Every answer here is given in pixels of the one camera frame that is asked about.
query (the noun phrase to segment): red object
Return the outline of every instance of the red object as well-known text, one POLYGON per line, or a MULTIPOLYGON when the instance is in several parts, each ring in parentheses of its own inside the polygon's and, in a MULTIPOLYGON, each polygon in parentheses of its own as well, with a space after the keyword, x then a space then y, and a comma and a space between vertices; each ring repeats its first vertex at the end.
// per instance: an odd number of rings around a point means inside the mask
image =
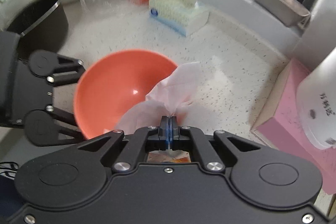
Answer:
POLYGON ((115 129, 119 119, 177 68, 168 57, 149 50, 114 52, 80 78, 73 99, 78 127, 87 139, 115 129))

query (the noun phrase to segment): dark blue cloth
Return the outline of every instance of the dark blue cloth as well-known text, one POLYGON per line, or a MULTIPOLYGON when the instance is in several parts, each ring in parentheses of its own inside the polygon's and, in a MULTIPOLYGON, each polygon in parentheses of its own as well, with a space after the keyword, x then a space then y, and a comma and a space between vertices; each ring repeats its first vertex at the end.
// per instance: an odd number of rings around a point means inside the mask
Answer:
POLYGON ((18 194, 14 180, 0 175, 0 215, 10 217, 22 207, 24 201, 18 194))

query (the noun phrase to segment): pink box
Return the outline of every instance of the pink box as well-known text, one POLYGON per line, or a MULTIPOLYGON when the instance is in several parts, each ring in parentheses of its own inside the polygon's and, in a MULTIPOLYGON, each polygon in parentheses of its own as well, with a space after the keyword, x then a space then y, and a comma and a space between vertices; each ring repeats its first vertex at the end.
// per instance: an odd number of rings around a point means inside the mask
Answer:
POLYGON ((310 71, 292 59, 278 79, 254 123, 253 132, 265 144, 315 164, 323 176, 323 190, 336 193, 336 149, 319 150, 307 139, 296 109, 296 90, 310 71))

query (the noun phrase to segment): tissue pack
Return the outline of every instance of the tissue pack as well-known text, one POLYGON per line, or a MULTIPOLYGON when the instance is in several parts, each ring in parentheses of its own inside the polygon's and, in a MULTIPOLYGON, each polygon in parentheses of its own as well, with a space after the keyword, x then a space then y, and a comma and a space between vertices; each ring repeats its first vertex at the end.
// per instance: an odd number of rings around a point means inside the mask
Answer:
POLYGON ((150 15, 184 36, 203 27, 209 10, 197 0, 149 0, 150 15))

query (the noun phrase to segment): bowl rim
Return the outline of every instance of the bowl rim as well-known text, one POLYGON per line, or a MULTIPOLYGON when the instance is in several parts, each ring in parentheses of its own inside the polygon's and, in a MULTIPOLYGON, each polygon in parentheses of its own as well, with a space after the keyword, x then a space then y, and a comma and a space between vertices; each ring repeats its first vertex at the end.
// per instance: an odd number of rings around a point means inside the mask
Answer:
POLYGON ((85 70, 85 72, 82 74, 82 76, 80 77, 79 81, 77 82, 76 85, 76 89, 75 89, 75 93, 73 95, 73 115, 75 117, 76 123, 77 123, 77 127, 80 130, 80 132, 82 133, 82 135, 84 136, 84 138, 86 140, 89 140, 91 137, 89 137, 86 132, 80 128, 80 123, 81 123, 81 119, 77 117, 76 113, 79 112, 79 103, 78 103, 78 93, 79 93, 79 87, 81 85, 81 83, 83 82, 83 80, 85 79, 86 75, 93 70, 99 63, 103 62, 104 60, 110 58, 111 56, 117 55, 117 54, 121 54, 121 53, 125 53, 125 52, 146 52, 146 53, 152 53, 152 54, 156 54, 159 55, 163 58, 165 58, 166 60, 168 60, 169 62, 171 62, 173 65, 176 66, 176 68, 178 67, 178 64, 176 62, 174 62, 173 60, 171 60, 169 57, 165 56, 164 54, 160 53, 160 52, 155 52, 155 51, 151 51, 151 50, 147 50, 147 49, 142 49, 142 48, 129 48, 129 49, 125 49, 125 50, 120 50, 120 51, 116 51, 116 52, 111 52, 110 54, 104 56, 103 58, 97 60, 96 62, 94 62, 87 70, 85 70))

